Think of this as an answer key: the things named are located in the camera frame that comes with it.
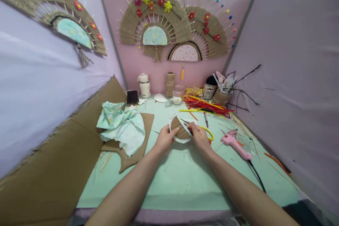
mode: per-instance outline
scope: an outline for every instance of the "white bottle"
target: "white bottle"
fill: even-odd
[[[144,98],[149,98],[151,96],[151,84],[149,83],[148,74],[142,73],[138,76],[138,82],[140,85],[140,93]]]

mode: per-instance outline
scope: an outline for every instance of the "scissors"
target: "scissors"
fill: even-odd
[[[189,125],[189,123],[188,123],[187,121],[185,121],[185,120],[183,120],[183,119],[181,119],[181,118],[180,118],[180,120],[184,123],[185,126],[188,126],[188,125]],[[209,129],[207,129],[207,128],[205,128],[205,127],[202,127],[202,126],[201,126],[200,128],[205,129],[205,130],[211,135],[211,138],[208,138],[209,143],[211,144],[211,141],[214,140],[213,134],[210,132]]]

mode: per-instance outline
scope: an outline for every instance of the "hand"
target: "hand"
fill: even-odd
[[[174,142],[174,136],[179,132],[179,127],[170,132],[169,125],[166,125],[159,132],[158,138],[152,149],[159,152],[161,155],[165,155],[170,151],[171,145]]]
[[[206,130],[202,129],[194,122],[190,123],[187,128],[193,133],[194,143],[200,153],[205,154],[205,152],[213,151],[211,145],[209,144]]]

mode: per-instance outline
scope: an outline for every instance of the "pen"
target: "pen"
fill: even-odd
[[[205,117],[206,126],[207,126],[207,128],[208,128],[208,122],[207,122],[206,112],[204,112],[204,117]]]

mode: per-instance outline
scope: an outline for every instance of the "person's left hand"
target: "person's left hand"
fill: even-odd
[[[152,149],[159,152],[161,155],[167,154],[171,149],[172,143],[174,142],[173,137],[177,135],[178,132],[179,127],[170,132],[169,125],[166,125],[160,130],[158,138],[156,139],[156,142]]]

